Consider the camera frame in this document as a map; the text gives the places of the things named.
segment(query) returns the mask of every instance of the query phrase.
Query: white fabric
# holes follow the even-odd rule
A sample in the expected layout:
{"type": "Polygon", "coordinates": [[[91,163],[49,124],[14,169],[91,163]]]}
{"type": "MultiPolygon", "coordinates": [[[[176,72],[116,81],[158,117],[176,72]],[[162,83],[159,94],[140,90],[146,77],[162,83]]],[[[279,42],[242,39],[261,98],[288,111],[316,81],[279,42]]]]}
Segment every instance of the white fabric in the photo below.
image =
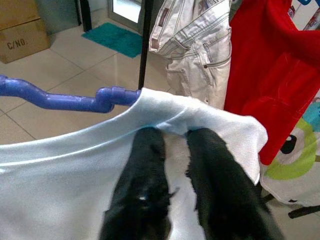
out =
{"type": "Polygon", "coordinates": [[[0,239],[97,240],[135,132],[146,126],[167,133],[169,188],[180,188],[171,199],[170,240],[204,240],[194,211],[196,196],[185,177],[189,151],[184,134],[201,127],[217,132],[257,183],[258,152],[267,132],[251,116],[146,88],[113,119],[58,137],[0,145],[0,239]]]}
{"type": "Polygon", "coordinates": [[[231,63],[230,0],[165,0],[149,50],[171,60],[169,85],[223,109],[231,63]]]}
{"type": "Polygon", "coordinates": [[[280,150],[271,165],[261,167],[261,185],[282,203],[320,205],[319,109],[320,90],[290,133],[291,151],[280,150]]]}

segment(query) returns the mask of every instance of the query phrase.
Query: blue plastic hanger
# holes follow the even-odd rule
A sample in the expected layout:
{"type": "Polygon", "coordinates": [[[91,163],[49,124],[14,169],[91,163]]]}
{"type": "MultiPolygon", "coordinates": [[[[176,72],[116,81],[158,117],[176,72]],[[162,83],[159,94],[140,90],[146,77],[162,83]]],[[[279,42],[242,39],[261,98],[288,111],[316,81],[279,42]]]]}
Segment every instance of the blue plastic hanger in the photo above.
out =
{"type": "Polygon", "coordinates": [[[123,87],[102,87],[95,97],[52,94],[28,81],[0,75],[0,96],[19,97],[44,109],[80,112],[108,113],[115,104],[131,106],[141,91],[130,91],[123,87]]]}

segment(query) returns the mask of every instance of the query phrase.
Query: cardboard box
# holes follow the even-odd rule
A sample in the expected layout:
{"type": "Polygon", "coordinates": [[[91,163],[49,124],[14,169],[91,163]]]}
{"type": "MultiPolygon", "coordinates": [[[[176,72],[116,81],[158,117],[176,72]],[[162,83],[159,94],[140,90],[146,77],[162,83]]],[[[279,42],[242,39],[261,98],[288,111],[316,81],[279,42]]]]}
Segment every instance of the cardboard box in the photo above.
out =
{"type": "Polygon", "coordinates": [[[35,0],[0,0],[0,30],[39,18],[35,0]]]}
{"type": "Polygon", "coordinates": [[[41,19],[0,30],[0,61],[9,63],[49,48],[41,19]]]}

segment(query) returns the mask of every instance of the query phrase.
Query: cartoon print shirt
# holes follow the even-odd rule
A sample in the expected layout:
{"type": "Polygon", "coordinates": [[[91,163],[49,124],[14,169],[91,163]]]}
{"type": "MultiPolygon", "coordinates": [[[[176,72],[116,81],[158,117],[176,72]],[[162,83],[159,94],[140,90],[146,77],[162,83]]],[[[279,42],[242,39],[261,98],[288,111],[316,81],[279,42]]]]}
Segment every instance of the cartoon print shirt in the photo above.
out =
{"type": "Polygon", "coordinates": [[[261,185],[285,204],[320,205],[320,90],[269,166],[261,185]]]}

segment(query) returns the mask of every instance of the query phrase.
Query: white jeans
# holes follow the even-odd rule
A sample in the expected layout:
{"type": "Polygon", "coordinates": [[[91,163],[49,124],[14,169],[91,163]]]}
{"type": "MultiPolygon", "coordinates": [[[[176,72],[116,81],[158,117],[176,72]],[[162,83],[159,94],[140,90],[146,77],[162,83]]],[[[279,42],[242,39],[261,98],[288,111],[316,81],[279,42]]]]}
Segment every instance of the white jeans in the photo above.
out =
{"type": "Polygon", "coordinates": [[[165,0],[149,50],[169,59],[178,95],[223,109],[231,62],[230,0],[165,0]]]}

